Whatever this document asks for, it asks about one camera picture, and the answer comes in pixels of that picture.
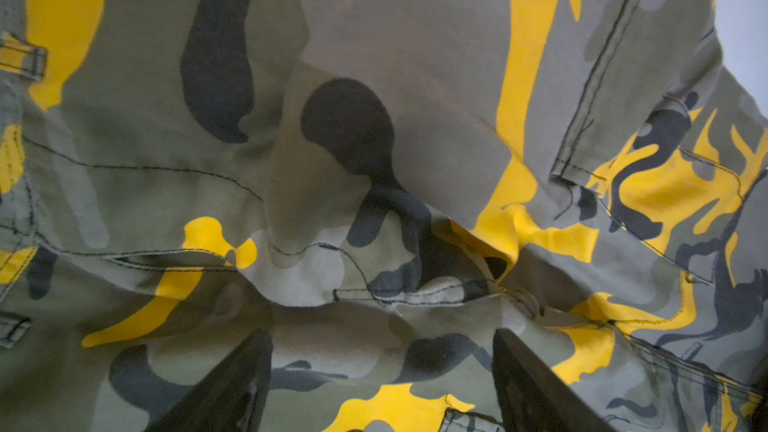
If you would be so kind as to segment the camouflage yellow green trousers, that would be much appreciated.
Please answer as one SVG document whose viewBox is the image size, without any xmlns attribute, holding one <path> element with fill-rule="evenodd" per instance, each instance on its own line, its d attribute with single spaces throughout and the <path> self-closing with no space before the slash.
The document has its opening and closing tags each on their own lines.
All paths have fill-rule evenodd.
<svg viewBox="0 0 768 432">
<path fill-rule="evenodd" d="M 1 0 L 1 427 L 767 427 L 767 120 L 715 0 Z"/>
</svg>

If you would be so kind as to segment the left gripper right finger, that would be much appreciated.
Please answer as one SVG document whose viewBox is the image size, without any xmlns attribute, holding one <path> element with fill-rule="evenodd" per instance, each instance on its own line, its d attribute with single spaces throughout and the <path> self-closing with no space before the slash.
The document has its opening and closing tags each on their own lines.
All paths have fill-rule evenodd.
<svg viewBox="0 0 768 432">
<path fill-rule="evenodd" d="M 492 374 L 507 431 L 612 429 L 508 329 L 494 334 Z"/>
</svg>

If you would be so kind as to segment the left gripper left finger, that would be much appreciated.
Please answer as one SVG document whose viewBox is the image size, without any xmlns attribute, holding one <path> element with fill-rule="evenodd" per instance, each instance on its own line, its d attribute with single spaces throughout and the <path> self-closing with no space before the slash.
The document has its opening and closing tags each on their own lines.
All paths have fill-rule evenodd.
<svg viewBox="0 0 768 432">
<path fill-rule="evenodd" d="M 257 330 L 150 431 L 257 431 L 270 390 L 273 342 Z"/>
</svg>

